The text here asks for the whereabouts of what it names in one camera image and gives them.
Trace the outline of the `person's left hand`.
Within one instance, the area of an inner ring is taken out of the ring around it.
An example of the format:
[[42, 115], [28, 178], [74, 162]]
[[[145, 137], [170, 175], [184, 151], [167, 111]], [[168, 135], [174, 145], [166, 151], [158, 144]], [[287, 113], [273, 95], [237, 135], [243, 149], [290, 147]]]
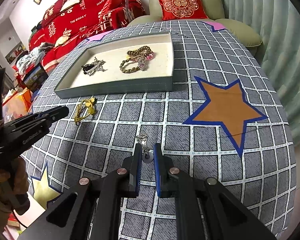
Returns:
[[0, 201], [7, 204], [18, 215], [30, 208], [27, 195], [29, 189], [25, 160], [18, 157], [0, 169]]

